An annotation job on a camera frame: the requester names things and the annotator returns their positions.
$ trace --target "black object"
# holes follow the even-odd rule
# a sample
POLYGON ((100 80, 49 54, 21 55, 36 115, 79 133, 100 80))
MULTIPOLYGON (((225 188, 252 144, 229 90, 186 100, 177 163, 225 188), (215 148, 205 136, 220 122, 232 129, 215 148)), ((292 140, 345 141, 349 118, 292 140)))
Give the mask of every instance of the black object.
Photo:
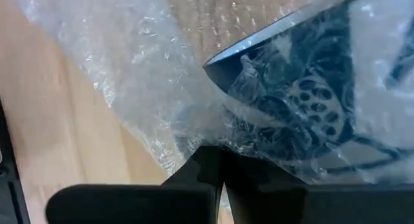
POLYGON ((0 103, 0 224, 29 224, 6 118, 0 103))
POLYGON ((200 147, 161 186, 80 185, 51 198, 50 224, 217 223, 226 184, 239 223, 413 223, 414 189, 309 186, 266 161, 200 147))

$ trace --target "bubble wrap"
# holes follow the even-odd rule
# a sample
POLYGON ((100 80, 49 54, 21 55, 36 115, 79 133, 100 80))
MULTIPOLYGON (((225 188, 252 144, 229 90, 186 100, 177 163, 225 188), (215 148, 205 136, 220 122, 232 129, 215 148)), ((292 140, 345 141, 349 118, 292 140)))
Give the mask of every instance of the bubble wrap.
MULTIPOLYGON (((287 125, 281 120, 283 117, 268 115, 246 103, 249 99, 246 92, 249 95, 268 92, 263 82, 291 80, 283 74, 283 66, 273 65, 264 80, 259 80, 255 67, 262 62, 242 57, 243 72, 231 90, 224 93, 208 78, 202 64, 299 7, 318 1, 326 4, 326 1, 17 1, 30 21, 56 38, 89 76, 95 89, 104 95, 108 106, 128 130, 145 143, 169 174, 177 171, 201 144, 220 144, 241 154, 270 159, 308 183, 414 181, 411 170, 414 83, 410 82, 414 77, 408 76, 408 69, 400 69, 398 77, 404 77, 403 80, 385 79, 396 61, 411 64, 413 50, 406 35, 411 32, 414 16, 410 7, 412 0, 358 0, 353 3, 348 16, 351 24, 358 27, 351 27, 352 50, 347 53, 357 69, 354 78, 343 84, 344 95, 331 102, 319 102, 326 109, 312 107, 320 99, 311 90, 303 92, 302 82, 306 80, 313 84, 312 88, 334 92, 321 76, 301 72, 301 69, 306 70, 305 65, 298 71, 302 73, 300 78, 283 89, 287 97, 309 97, 305 98, 306 103, 313 111, 307 118, 334 113, 336 116, 332 114, 331 119, 340 120, 330 126, 336 132, 325 136, 328 139, 325 147, 330 150, 323 155, 299 157, 300 151, 307 155, 312 151, 306 146, 311 137, 306 131, 293 134, 289 141, 293 142, 291 151, 296 160, 274 159, 266 150, 266 147, 277 148, 282 144, 276 140, 269 145, 265 130, 269 126, 280 128, 271 136, 280 139, 281 128, 287 125), (353 94, 353 107, 347 107, 349 95, 346 93, 353 94), (359 137, 336 145, 344 122, 348 122, 359 137), (348 170, 337 173, 335 168, 348 170)), ((315 43, 315 51, 326 47, 326 43, 327 39, 315 43)), ((289 39, 277 38, 265 52, 272 53, 274 49, 283 52, 290 49, 289 45, 289 39)), ((290 105, 294 100, 282 100, 289 104, 291 112, 303 114, 290 105)), ((326 132, 323 128, 323 124, 312 126, 316 133, 326 132)))

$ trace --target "wooden surface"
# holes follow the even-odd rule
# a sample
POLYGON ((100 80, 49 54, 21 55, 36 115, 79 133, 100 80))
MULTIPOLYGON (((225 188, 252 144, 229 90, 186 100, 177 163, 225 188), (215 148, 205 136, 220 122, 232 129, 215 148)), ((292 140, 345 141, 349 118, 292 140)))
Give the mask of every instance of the wooden surface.
MULTIPOLYGON (((169 0, 202 60, 308 0, 169 0)), ((103 97, 11 0, 0 0, 0 97, 32 223, 78 183, 161 183, 165 173, 103 97)), ((226 214, 220 222, 231 223, 226 214)))
POLYGON ((0 97, 32 223, 78 183, 155 183, 164 172, 85 75, 11 0, 0 0, 0 97))
POLYGON ((206 62, 311 0, 169 0, 174 17, 206 62))

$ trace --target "blue patterned object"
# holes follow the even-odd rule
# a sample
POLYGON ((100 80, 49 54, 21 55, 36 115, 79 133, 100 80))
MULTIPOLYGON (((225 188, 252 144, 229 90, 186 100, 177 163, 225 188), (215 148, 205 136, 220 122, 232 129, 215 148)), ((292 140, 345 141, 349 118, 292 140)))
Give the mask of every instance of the blue patterned object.
MULTIPOLYGON (((279 128, 257 128, 229 111, 234 128, 245 132, 242 144, 254 145, 254 152, 249 154, 259 152, 288 165, 289 161, 311 161, 335 153, 344 144, 355 142, 387 155, 375 161, 319 168, 328 174, 342 174, 380 168, 413 153, 404 150, 406 147, 390 147, 354 132, 355 74, 349 17, 354 1, 333 0, 335 5, 322 6, 315 14, 315 8, 303 9, 242 41, 247 41, 249 47, 240 42, 204 66, 210 79, 226 94, 280 122, 279 128), (303 13, 309 18, 297 21, 303 13), (294 24, 286 27, 289 19, 294 24), (269 37, 252 43, 259 34, 269 37)), ((386 78, 392 85, 401 80, 401 74, 409 72, 401 69, 401 64, 407 65, 401 60, 413 56, 413 32, 408 30, 405 42, 409 45, 403 45, 395 71, 386 78)), ((314 168, 302 164, 298 168, 298 164, 290 163, 293 166, 286 168, 292 173, 298 169, 314 173, 314 168)))

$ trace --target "packaging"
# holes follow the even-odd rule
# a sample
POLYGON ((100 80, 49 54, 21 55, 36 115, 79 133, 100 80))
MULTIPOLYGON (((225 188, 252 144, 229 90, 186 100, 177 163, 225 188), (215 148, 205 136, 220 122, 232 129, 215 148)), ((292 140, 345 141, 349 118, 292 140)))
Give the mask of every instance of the packaging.
POLYGON ((201 144, 219 144, 271 160, 307 183, 414 181, 414 0, 350 0, 341 16, 328 10, 347 0, 17 1, 29 20, 56 38, 169 174, 201 144), (259 56, 239 57, 242 69, 229 89, 202 69, 214 54, 309 3, 282 19, 283 29, 270 27, 262 40, 256 34, 210 61, 269 40, 259 56), (307 21, 319 23, 301 25, 307 21), (337 43, 329 32, 343 23, 347 41, 337 43), (317 39, 307 50, 302 41, 283 35, 303 25, 303 41, 317 39), (332 47, 343 44, 346 50, 332 47), (347 58, 352 74, 318 70, 324 60, 334 60, 332 52, 347 58), (302 54, 312 60, 303 61, 302 54), (295 72, 286 73, 284 63, 296 64, 295 72), (327 77, 342 77, 336 82, 340 88, 327 77), (327 134, 325 124, 309 125, 314 115, 295 104, 302 93, 310 102, 320 101, 312 89, 301 88, 304 81, 333 95, 334 101, 323 103, 327 110, 314 112, 325 120, 334 111, 339 121, 329 127, 335 133, 327 134), (267 104, 261 108, 255 103, 259 96, 278 101, 262 99, 267 104), (282 106, 294 122, 275 114, 282 106), (339 140, 345 128, 352 134, 339 140))

